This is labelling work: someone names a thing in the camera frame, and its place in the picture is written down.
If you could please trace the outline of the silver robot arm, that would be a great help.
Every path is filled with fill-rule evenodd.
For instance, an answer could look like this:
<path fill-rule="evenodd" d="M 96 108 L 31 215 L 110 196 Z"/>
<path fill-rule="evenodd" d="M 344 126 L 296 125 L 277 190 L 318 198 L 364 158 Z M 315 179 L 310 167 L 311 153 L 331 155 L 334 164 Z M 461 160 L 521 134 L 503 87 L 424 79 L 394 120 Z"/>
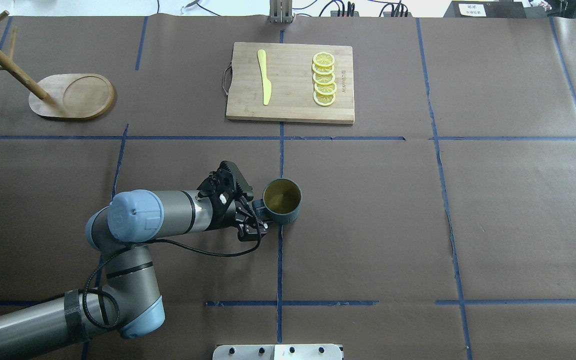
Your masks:
<path fill-rule="evenodd" d="M 197 190 L 133 190 L 117 194 L 86 224 L 102 263 L 83 289 L 0 316 L 0 360 L 29 359 L 117 330 L 137 338 L 165 321 L 150 244 L 166 237 L 238 227 L 260 240 L 268 226 L 251 197 Z"/>

